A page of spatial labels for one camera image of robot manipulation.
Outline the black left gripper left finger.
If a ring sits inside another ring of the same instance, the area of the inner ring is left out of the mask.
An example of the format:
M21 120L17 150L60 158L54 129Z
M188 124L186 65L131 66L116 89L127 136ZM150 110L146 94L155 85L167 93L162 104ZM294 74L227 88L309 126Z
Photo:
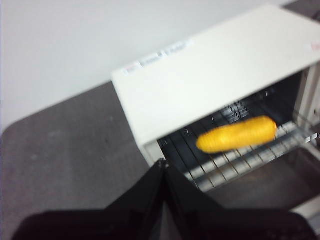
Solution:
M104 209L47 211L27 217L14 240L147 240L162 211L165 160L158 160Z

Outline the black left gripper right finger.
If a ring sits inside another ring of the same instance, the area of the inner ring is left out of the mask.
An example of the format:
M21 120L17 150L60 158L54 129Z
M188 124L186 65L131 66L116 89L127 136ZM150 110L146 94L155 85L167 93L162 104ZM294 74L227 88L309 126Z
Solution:
M281 209L225 208L173 165L164 165L167 204L184 240L314 240L307 220Z

